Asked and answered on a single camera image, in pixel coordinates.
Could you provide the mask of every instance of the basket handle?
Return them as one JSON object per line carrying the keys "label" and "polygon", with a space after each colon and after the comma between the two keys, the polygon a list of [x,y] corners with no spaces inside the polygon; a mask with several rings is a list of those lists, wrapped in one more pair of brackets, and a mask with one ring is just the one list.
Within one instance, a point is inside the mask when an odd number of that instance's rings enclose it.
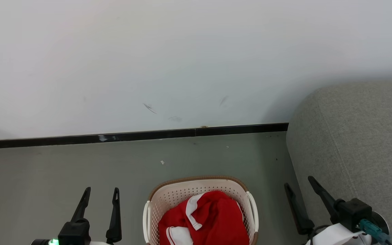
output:
{"label": "basket handle", "polygon": [[252,214],[254,215],[255,232],[258,232],[258,228],[260,227],[260,219],[258,218],[257,203],[255,202],[254,197],[249,191],[246,191],[246,193],[247,193],[247,197],[250,200],[250,204],[252,204]]}
{"label": "basket handle", "polygon": [[149,243],[149,235],[148,235],[148,209],[149,209],[150,201],[147,201],[145,204],[145,208],[143,209],[143,236],[145,237],[145,242]]}

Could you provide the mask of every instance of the black baseboard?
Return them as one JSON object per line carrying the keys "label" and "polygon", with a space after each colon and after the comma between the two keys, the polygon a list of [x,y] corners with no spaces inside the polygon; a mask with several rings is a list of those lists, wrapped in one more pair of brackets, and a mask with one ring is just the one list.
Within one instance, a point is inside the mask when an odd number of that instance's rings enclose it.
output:
{"label": "black baseboard", "polygon": [[208,127],[185,130],[163,130],[148,132],[125,132],[110,133],[104,135],[75,135],[52,138],[26,138],[21,140],[0,141],[0,148],[26,147],[26,146],[52,146],[52,145],[72,145],[104,143],[117,141],[141,141],[154,140],[157,138],[180,138],[207,135],[238,134],[252,132],[281,132],[286,131],[288,123],[285,124],[259,124],[247,126],[230,127]]}

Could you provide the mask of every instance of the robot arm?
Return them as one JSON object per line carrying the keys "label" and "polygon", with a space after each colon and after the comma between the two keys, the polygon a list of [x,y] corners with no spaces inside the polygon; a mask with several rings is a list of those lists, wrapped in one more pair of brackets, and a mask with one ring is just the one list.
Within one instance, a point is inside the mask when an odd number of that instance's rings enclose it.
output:
{"label": "robot arm", "polygon": [[107,230],[107,242],[92,242],[89,229],[90,224],[84,218],[84,211],[88,206],[90,198],[90,187],[87,187],[72,216],[70,222],[66,222],[61,228],[58,239],[36,239],[31,245],[113,245],[122,240],[122,229],[120,219],[120,198],[119,189],[115,188],[113,194],[113,212],[110,221],[110,228]]}
{"label": "robot arm", "polygon": [[327,228],[317,233],[306,211],[300,209],[293,190],[285,183],[285,192],[297,232],[308,235],[306,245],[371,245],[378,242],[391,245],[387,223],[378,213],[372,211],[371,206],[357,198],[347,202],[342,199],[335,200],[314,177],[309,176],[308,181],[325,204],[333,225],[324,226]]}

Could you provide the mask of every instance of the teal connector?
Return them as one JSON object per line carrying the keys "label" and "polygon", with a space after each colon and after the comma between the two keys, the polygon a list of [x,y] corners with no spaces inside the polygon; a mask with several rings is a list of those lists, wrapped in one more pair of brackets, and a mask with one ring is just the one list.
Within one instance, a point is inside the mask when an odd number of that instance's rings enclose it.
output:
{"label": "teal connector", "polygon": [[58,239],[52,239],[49,241],[49,245],[59,245],[59,240]]}
{"label": "teal connector", "polygon": [[359,228],[365,233],[372,236],[382,245],[387,245],[387,242],[390,241],[389,236],[383,233],[381,228],[377,227],[375,224],[366,219],[361,219],[361,221],[359,222]]}

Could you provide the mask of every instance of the black mount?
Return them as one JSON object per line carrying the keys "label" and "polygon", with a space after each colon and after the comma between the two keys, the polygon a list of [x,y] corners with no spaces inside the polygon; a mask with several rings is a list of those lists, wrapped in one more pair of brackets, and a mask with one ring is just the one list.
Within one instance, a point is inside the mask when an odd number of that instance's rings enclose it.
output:
{"label": "black mount", "polygon": [[[361,219],[367,219],[380,227],[384,233],[389,234],[387,223],[378,213],[373,212],[372,207],[368,204],[357,198],[353,198],[347,202],[343,199],[335,200],[314,177],[308,176],[308,181],[314,189],[314,192],[320,196],[322,202],[325,204],[331,216],[332,224],[341,223],[348,230],[358,232],[360,229],[357,225]],[[308,218],[306,211],[299,208],[296,195],[288,183],[285,183],[284,188],[291,212],[293,213],[294,222],[296,223],[297,232],[309,236],[313,232],[314,223]]]}
{"label": "black mount", "polygon": [[291,189],[288,183],[284,185],[285,193],[287,194],[288,203],[290,204],[291,212],[293,213],[294,223],[296,223],[297,232],[300,235],[309,235],[314,229],[314,222],[310,220],[306,212],[302,211],[297,203],[296,194]]}
{"label": "black mount", "polygon": [[[91,238],[89,235],[90,224],[87,219],[84,218],[84,212],[88,206],[90,199],[91,188],[87,187],[78,203],[77,209],[72,216],[70,222],[66,222],[61,228],[59,233],[59,245],[89,245]],[[119,189],[115,188],[113,194],[113,212],[110,220],[110,228],[106,233],[107,243],[113,245],[113,243],[122,240],[122,228],[120,220],[120,199]],[[32,245],[47,245],[49,239],[36,239]]]}
{"label": "black mount", "polygon": [[90,236],[88,234],[90,224],[87,219],[84,218],[84,212],[88,206],[90,198],[90,187],[87,187],[78,203],[77,209],[72,216],[70,222],[66,222],[61,228],[59,233],[59,244],[60,245],[89,245]]}
{"label": "black mount", "polygon": [[122,240],[122,226],[120,222],[120,198],[118,188],[115,188],[112,203],[112,219],[110,220],[110,228],[105,236],[107,238],[107,243],[111,245],[113,245],[113,243],[115,242]]}

